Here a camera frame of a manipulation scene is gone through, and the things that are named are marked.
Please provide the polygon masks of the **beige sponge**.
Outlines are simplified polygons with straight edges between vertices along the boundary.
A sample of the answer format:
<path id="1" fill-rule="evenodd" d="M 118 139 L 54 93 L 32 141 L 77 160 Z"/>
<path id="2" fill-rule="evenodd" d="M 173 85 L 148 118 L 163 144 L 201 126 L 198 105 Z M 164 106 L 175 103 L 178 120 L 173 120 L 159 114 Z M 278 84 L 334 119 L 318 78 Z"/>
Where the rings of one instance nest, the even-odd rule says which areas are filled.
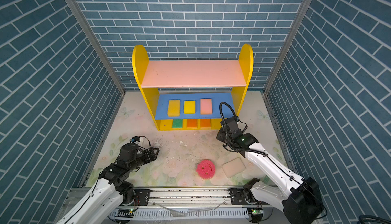
<path id="1" fill-rule="evenodd" d="M 223 164 L 222 169 L 223 169 L 226 177 L 231 178 L 231 177 L 245 171 L 246 167 L 240 158 L 235 158 L 234 160 Z"/>

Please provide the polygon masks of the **pink rectangular sponge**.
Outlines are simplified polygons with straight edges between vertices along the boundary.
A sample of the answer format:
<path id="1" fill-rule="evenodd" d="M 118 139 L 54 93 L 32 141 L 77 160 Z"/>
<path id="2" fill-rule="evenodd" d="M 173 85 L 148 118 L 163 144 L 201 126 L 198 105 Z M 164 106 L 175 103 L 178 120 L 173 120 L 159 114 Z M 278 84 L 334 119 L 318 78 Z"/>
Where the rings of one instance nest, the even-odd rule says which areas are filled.
<path id="1" fill-rule="evenodd" d="M 201 99 L 200 100 L 200 114 L 210 115 L 213 113 L 212 99 Z"/>

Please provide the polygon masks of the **green sponge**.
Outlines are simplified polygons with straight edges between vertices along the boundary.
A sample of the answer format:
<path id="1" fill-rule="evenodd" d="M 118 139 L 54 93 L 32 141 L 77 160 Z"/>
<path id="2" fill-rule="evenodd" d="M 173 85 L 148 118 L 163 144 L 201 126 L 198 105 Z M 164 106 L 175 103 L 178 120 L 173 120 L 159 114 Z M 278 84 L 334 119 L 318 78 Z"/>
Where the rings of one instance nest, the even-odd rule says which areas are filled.
<path id="1" fill-rule="evenodd" d="M 172 128 L 181 129 L 183 128 L 183 120 L 182 119 L 174 119 Z"/>

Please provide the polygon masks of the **orange sponge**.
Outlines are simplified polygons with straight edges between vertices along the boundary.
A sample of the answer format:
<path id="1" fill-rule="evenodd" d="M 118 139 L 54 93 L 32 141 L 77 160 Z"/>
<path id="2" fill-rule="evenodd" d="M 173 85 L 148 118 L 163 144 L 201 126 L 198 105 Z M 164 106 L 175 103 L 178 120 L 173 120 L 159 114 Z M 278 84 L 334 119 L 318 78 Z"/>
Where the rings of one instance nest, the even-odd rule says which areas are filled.
<path id="1" fill-rule="evenodd" d="M 189 129 L 198 128 L 198 120 L 197 119 L 187 119 L 186 128 L 189 128 Z"/>

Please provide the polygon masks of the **small yellow sponge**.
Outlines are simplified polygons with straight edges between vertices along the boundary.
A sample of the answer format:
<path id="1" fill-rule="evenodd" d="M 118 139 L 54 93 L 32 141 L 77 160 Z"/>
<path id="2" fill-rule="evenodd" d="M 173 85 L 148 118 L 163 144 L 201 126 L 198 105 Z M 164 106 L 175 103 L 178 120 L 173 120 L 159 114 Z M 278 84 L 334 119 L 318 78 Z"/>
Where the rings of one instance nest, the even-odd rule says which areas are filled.
<path id="1" fill-rule="evenodd" d="M 184 114 L 195 114 L 195 113 L 196 113 L 196 101 L 185 101 Z"/>

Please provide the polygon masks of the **textured yellow sponge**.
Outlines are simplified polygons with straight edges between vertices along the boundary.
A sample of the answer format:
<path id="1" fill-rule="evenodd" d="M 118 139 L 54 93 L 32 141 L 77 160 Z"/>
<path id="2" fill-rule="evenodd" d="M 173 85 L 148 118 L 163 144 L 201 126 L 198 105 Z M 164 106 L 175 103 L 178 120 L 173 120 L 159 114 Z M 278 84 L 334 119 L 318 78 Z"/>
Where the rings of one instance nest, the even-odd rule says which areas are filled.
<path id="1" fill-rule="evenodd" d="M 180 116 L 180 106 L 181 101 L 180 100 L 169 100 L 168 105 L 168 116 L 169 117 L 178 117 Z"/>

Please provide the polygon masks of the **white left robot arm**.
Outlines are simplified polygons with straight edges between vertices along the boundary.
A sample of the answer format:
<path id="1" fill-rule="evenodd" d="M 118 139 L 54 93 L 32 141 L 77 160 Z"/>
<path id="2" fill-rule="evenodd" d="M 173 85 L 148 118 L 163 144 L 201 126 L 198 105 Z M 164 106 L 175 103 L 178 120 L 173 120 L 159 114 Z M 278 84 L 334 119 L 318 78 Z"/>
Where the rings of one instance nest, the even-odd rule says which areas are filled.
<path id="1" fill-rule="evenodd" d="M 93 187 L 64 216 L 59 224 L 100 224 L 121 205 L 138 204 L 130 173 L 157 159 L 159 149 L 136 143 L 121 147 L 116 160 L 100 172 Z"/>

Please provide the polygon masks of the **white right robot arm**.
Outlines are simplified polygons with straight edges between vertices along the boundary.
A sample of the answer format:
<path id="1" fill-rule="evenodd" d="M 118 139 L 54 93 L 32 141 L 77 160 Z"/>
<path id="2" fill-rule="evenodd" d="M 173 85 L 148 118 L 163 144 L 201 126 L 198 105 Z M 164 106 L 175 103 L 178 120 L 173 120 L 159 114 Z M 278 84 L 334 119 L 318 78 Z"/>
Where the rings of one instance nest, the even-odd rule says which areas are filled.
<path id="1" fill-rule="evenodd" d="M 253 178 L 243 186 L 244 199 L 249 204 L 268 203 L 282 211 L 292 224 L 311 224 L 325 211 L 318 183 L 285 167 L 252 134 L 241 130 L 238 122 L 236 117 L 223 119 L 216 138 L 261 169 L 275 184 L 272 187 Z"/>

